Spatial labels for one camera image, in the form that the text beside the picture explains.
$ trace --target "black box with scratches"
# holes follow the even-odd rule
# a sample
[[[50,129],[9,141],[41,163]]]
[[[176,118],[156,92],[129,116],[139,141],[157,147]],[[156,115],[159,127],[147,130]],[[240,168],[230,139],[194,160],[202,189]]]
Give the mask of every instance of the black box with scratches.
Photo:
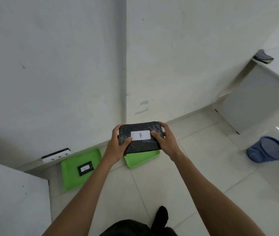
[[[156,131],[164,138],[161,125],[158,122],[122,125],[119,129],[119,145],[122,145],[128,137],[132,137],[132,142],[126,148],[124,154],[160,150],[159,143],[150,134],[151,131]]]

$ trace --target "black shoe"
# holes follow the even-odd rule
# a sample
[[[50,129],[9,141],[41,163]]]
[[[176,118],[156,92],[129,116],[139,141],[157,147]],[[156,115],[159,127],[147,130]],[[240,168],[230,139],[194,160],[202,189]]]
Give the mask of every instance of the black shoe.
[[[167,209],[164,206],[160,206],[156,213],[153,225],[151,226],[151,232],[154,235],[159,235],[168,222],[168,219],[169,217]]]

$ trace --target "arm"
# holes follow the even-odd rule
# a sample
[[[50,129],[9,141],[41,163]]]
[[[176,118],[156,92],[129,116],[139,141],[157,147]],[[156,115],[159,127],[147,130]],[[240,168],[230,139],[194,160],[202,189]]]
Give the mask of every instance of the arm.
[[[120,126],[118,125],[113,129],[112,138],[97,168],[43,236],[88,235],[98,198],[107,175],[111,167],[122,158],[123,152],[132,141],[132,138],[129,137],[119,146],[117,131]]]
[[[151,134],[176,164],[209,234],[265,236],[247,214],[197,170],[180,150],[169,126],[165,123],[161,123],[161,126],[165,128],[164,139],[154,131]]]

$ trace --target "blue plastic basket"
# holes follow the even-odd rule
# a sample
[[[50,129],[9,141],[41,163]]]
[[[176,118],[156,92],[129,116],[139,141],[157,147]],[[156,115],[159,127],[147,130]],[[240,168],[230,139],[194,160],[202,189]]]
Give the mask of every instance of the blue plastic basket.
[[[264,136],[246,150],[248,157],[257,163],[279,160],[279,141]]]

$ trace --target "green tray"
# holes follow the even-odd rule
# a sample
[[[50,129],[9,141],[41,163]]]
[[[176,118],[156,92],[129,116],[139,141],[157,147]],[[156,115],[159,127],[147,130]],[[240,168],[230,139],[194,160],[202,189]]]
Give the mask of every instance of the green tray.
[[[150,152],[140,152],[127,154],[124,158],[129,168],[137,167],[151,159],[156,158],[160,154],[160,150]]]
[[[101,161],[101,153],[98,148],[90,151],[82,152],[61,162],[63,185],[65,190],[74,189],[84,184],[90,175],[94,172],[93,170],[80,176],[77,167],[91,161],[94,169],[98,166]]]

